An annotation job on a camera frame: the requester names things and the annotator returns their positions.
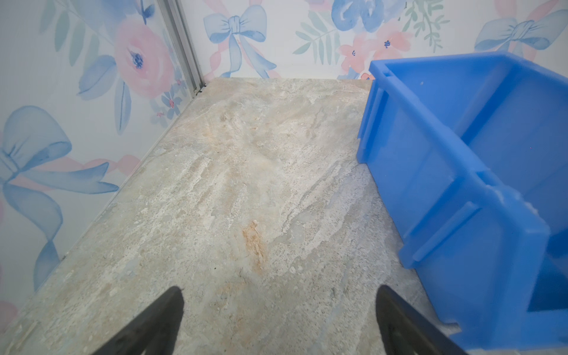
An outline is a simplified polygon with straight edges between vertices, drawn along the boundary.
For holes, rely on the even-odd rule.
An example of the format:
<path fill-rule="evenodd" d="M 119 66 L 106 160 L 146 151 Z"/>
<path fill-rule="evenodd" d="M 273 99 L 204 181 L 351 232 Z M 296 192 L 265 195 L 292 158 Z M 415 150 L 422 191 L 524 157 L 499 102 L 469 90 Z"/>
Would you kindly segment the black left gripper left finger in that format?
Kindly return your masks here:
<path fill-rule="evenodd" d="M 181 288 L 168 288 L 94 354 L 172 354 L 183 307 Z"/>

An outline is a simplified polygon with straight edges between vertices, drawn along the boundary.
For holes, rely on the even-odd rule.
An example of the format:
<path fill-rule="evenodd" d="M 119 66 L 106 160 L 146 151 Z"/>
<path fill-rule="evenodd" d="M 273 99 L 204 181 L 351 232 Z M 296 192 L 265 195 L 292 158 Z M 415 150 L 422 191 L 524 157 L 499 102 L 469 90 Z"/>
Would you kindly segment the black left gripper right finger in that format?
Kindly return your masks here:
<path fill-rule="evenodd" d="M 387 354 L 465 353 L 388 285 L 377 290 L 376 317 Z"/>

